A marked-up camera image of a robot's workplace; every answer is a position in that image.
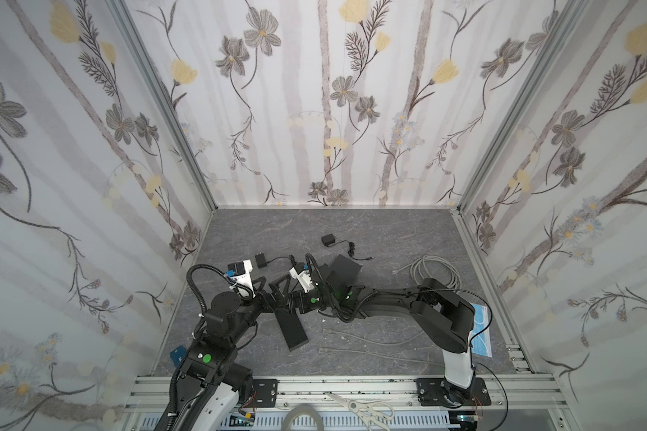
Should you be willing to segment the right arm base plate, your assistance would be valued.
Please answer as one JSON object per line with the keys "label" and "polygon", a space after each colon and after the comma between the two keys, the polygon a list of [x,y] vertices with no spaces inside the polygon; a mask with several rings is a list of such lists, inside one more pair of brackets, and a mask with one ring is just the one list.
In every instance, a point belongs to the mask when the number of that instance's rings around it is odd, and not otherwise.
{"label": "right arm base plate", "polygon": [[474,377],[472,384],[463,389],[450,384],[444,378],[419,378],[415,381],[418,401],[422,407],[462,407],[491,406],[492,400],[483,378]]}

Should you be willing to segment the slim ribbed black switch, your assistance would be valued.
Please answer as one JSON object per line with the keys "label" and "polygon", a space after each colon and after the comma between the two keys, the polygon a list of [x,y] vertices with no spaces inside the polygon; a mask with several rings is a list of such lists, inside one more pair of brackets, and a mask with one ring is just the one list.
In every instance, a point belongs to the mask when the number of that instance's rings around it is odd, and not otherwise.
{"label": "slim ribbed black switch", "polygon": [[295,312],[278,309],[274,314],[289,352],[293,352],[309,342],[305,329]]}

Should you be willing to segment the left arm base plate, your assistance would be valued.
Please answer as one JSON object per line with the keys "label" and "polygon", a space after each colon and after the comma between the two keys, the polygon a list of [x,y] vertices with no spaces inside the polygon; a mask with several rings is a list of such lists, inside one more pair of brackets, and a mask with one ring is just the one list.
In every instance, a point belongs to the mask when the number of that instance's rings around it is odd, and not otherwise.
{"label": "left arm base plate", "polygon": [[274,408],[278,389],[278,379],[248,380],[240,390],[239,405],[242,409]]}

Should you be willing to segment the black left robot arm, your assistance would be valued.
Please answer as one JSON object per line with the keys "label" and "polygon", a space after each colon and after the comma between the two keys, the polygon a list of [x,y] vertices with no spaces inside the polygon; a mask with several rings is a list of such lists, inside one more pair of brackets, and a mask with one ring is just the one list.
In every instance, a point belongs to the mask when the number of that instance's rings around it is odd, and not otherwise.
{"label": "black left robot arm", "polygon": [[[230,289],[207,303],[194,281],[195,272],[209,270],[228,282]],[[169,401],[156,424],[157,430],[215,430],[232,409],[244,412],[271,407],[277,384],[257,384],[253,371],[237,364],[240,339],[258,328],[264,312],[285,311],[289,291],[288,274],[264,289],[265,278],[257,279],[256,289],[237,281],[229,272],[208,264],[196,264],[187,272],[188,286],[199,302],[199,322],[192,343],[171,377]]]}

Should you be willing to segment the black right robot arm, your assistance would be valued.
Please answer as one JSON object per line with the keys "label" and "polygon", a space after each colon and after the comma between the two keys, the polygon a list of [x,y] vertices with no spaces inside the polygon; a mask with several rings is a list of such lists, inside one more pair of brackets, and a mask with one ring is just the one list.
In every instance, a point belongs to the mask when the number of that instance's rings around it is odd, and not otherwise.
{"label": "black right robot arm", "polygon": [[358,283],[361,269],[359,262],[343,255],[320,265],[308,254],[290,270],[300,289],[286,294],[289,308],[302,314],[329,312],[344,323],[407,316],[441,349],[444,386],[449,391],[471,389],[476,375],[472,361],[474,305],[435,278],[404,289],[366,287]]}

